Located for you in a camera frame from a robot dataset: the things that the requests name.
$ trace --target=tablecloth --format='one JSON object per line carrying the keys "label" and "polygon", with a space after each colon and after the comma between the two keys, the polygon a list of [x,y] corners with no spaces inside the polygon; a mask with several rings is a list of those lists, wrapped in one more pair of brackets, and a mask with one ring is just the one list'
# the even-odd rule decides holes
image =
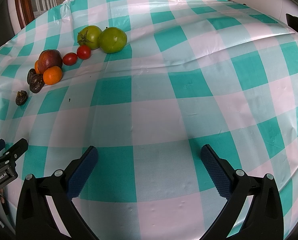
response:
{"label": "tablecloth", "polygon": [[[39,54],[76,51],[87,25],[121,28],[127,46],[64,65],[17,106]],[[13,216],[25,175],[93,145],[99,162],[73,202],[100,239],[199,239],[225,204],[199,158],[210,144],[235,169],[274,175],[286,236],[298,221],[298,34],[227,0],[66,0],[0,48],[0,138],[29,143],[7,187]]]}

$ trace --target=orange fruit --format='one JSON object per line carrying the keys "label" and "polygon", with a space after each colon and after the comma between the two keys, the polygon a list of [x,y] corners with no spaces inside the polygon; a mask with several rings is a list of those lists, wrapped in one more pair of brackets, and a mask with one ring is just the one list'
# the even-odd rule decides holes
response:
{"label": "orange fruit", "polygon": [[51,68],[48,68],[43,73],[43,81],[47,85],[54,85],[58,83],[62,78],[62,70],[58,66],[54,66]]}
{"label": "orange fruit", "polygon": [[36,70],[37,74],[40,74],[39,69],[38,69],[38,60],[34,64],[34,69]]}

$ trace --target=red cherry tomato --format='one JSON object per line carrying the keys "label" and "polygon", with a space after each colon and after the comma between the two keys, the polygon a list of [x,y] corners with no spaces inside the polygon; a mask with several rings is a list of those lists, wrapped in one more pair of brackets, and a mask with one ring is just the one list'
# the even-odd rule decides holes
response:
{"label": "red cherry tomato", "polygon": [[67,53],[62,61],[67,66],[72,66],[77,62],[78,56],[74,52]]}
{"label": "red cherry tomato", "polygon": [[87,45],[81,45],[77,49],[77,55],[80,59],[88,59],[91,56],[91,49]]}

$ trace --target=bolt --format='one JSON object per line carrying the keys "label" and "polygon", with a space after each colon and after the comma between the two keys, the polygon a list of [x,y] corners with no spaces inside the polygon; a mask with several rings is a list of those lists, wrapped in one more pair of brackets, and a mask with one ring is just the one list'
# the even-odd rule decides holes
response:
{"label": "bolt", "polygon": [[271,175],[270,173],[268,173],[266,176],[267,176],[268,179],[274,179],[274,176]]}
{"label": "bolt", "polygon": [[54,175],[56,177],[60,177],[62,174],[63,174],[63,171],[62,170],[57,170],[57,171],[54,172]]}
{"label": "bolt", "polygon": [[32,174],[31,173],[26,176],[26,180],[30,180],[30,179],[32,179]]}
{"label": "bolt", "polygon": [[244,173],[243,170],[236,170],[236,174],[237,174],[238,176],[240,176],[240,177],[242,177],[242,176],[245,175],[245,173]]}

